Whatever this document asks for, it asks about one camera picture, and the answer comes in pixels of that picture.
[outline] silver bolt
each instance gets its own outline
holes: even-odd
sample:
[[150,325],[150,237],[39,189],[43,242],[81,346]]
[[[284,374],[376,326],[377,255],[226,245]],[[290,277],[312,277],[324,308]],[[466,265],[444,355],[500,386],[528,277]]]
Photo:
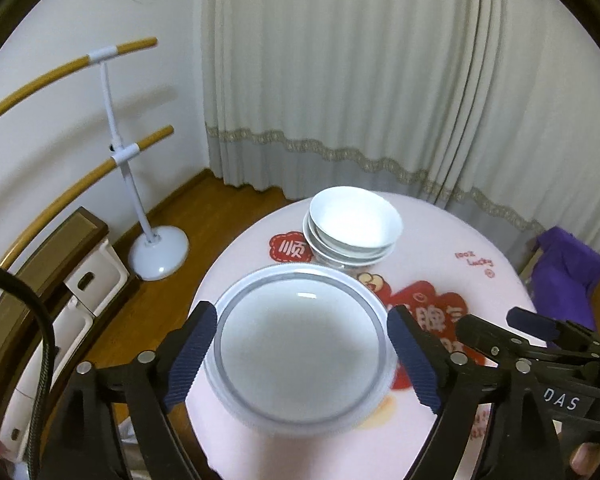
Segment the silver bolt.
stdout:
[[469,358],[463,352],[453,352],[451,354],[451,361],[462,366],[469,362]]
[[516,361],[516,370],[521,374],[528,374],[531,371],[531,365],[526,360],[518,359]]
[[141,362],[143,365],[150,363],[155,359],[155,352],[153,350],[145,350],[144,352],[140,352],[138,354],[138,362]]
[[90,362],[82,361],[79,365],[77,365],[77,367],[75,367],[75,371],[78,372],[80,375],[84,375],[92,368],[93,368],[93,365],[91,365]]

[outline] white metal stand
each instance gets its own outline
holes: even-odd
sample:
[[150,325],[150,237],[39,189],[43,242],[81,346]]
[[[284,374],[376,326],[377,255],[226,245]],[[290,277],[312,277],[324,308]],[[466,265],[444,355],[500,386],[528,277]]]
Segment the white metal stand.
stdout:
[[[118,133],[116,118],[113,115],[107,63],[101,61],[99,65],[104,105],[111,132],[111,146],[114,153],[122,155],[126,147],[123,144],[122,137]],[[129,163],[126,160],[122,160],[118,165],[120,173],[122,173],[122,178],[125,181],[126,190],[136,210],[138,221],[142,227],[142,234],[134,242],[129,251],[129,265],[145,281],[161,280],[173,274],[184,263],[187,253],[189,253],[189,240],[187,240],[187,235],[177,227],[160,226],[155,229],[151,228],[144,208],[142,208],[142,202],[140,201]]]

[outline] curtain trim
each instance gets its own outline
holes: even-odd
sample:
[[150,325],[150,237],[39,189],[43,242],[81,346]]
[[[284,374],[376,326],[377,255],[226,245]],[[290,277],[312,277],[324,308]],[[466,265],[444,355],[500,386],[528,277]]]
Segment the curtain trim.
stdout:
[[261,134],[255,134],[248,128],[238,128],[228,132],[220,131],[218,127],[206,124],[206,131],[209,137],[218,139],[220,142],[239,142],[241,140],[248,140],[253,144],[280,142],[288,152],[317,153],[324,160],[330,162],[351,160],[367,173],[377,173],[385,170],[391,173],[401,184],[422,184],[424,193],[437,196],[442,202],[451,200],[462,203],[467,199],[471,199],[481,211],[492,217],[503,218],[520,232],[531,230],[536,235],[540,235],[546,231],[538,220],[526,220],[513,208],[492,202],[477,187],[472,187],[470,190],[462,190],[458,186],[453,189],[443,187],[428,178],[429,172],[427,170],[407,171],[393,158],[371,159],[367,158],[357,148],[333,149],[325,146],[317,139],[287,139],[281,130],[267,130]]

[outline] white pole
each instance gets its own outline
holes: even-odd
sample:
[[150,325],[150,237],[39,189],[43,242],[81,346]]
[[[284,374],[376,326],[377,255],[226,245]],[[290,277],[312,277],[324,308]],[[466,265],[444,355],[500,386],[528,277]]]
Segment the white pole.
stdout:
[[[104,107],[107,110],[107,119],[109,120],[109,130],[111,132],[111,145],[113,147],[114,152],[118,152],[122,148],[124,148],[122,137],[118,133],[118,127],[116,125],[116,118],[113,115],[113,102],[111,100],[111,88],[109,86],[109,71],[107,69],[107,63],[105,61],[101,61],[100,65],[100,81],[102,83],[102,93],[104,94]],[[151,225],[149,224],[149,220],[146,217],[146,213],[144,212],[144,208],[142,207],[142,202],[140,202],[140,196],[138,195],[138,189],[136,188],[136,183],[134,181],[134,176],[131,174],[131,168],[129,167],[128,162],[123,162],[120,164],[120,173],[122,173],[122,178],[125,181],[126,189],[131,196],[131,202],[136,210],[136,215],[138,215],[138,221],[142,227],[142,231],[144,232],[144,236],[146,240],[152,244],[156,242],[156,235],[154,231],[151,229]]]

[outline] wooden floor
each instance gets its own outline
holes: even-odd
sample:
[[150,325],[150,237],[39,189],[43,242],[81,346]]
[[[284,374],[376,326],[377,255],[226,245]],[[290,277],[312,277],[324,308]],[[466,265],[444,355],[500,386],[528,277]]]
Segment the wooden floor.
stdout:
[[[258,192],[251,186],[230,187],[209,171],[178,190],[150,214],[150,220],[154,226],[168,224],[186,232],[187,261],[164,280],[142,282],[86,359],[97,367],[107,367],[128,363],[142,350],[155,349],[187,318],[198,285],[222,251],[249,226],[289,203],[278,188]],[[138,234],[136,228],[116,244],[121,257]],[[126,406],[116,406],[116,418],[124,417]],[[206,467],[183,405],[173,410],[170,420],[203,480],[218,478]]]

